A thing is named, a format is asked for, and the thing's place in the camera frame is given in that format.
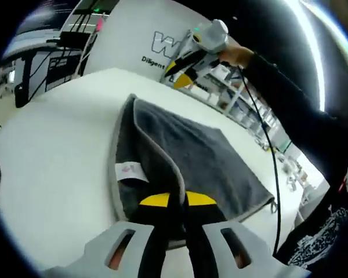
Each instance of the patterned fabric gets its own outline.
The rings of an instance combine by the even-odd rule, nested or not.
[[[298,246],[295,248],[294,255],[289,260],[288,265],[307,269],[311,264],[326,257],[347,216],[348,210],[339,208],[330,215],[318,233],[314,236],[305,236],[298,241]]]

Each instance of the white table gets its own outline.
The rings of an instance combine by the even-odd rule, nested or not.
[[[0,132],[0,209],[13,238],[36,266],[68,265],[81,256],[86,242],[114,222],[107,158],[118,111],[131,93],[220,128],[262,184],[276,195],[271,153],[263,151],[242,127],[160,83],[120,69],[100,71],[35,98]],[[291,192],[280,163],[278,168],[283,242],[303,191],[298,187]],[[270,206],[244,224],[273,249],[277,214],[271,213]],[[185,248],[168,252],[163,277],[189,275],[191,265],[184,253]]]

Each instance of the black sleeve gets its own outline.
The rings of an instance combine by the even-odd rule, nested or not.
[[[291,141],[330,186],[340,186],[348,167],[348,127],[313,108],[305,94],[262,57],[253,55],[244,75],[271,107]]]

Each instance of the light strip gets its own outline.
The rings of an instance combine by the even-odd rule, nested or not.
[[[304,6],[306,6],[325,24],[329,32],[332,34],[339,49],[341,50],[348,65],[348,37],[346,36],[345,32],[342,31],[342,29],[335,23],[335,20],[333,20],[331,16],[327,12],[325,12],[325,10],[322,10],[319,6],[314,6],[304,2],[302,2],[302,4],[304,4]]]
[[[324,68],[321,61],[321,53],[318,48],[318,42],[314,35],[312,25],[310,24],[307,16],[305,15],[302,7],[297,0],[284,0],[286,4],[294,12],[299,25],[301,26],[312,52],[314,64],[316,66],[317,80],[318,80],[318,93],[320,96],[320,110],[325,111],[325,80],[324,80]]]

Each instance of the gray towel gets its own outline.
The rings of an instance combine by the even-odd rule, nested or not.
[[[116,163],[138,162],[148,179],[117,181]],[[227,219],[244,220],[274,200],[219,129],[130,95],[116,122],[109,179],[118,220],[150,195],[185,191],[216,200]]]

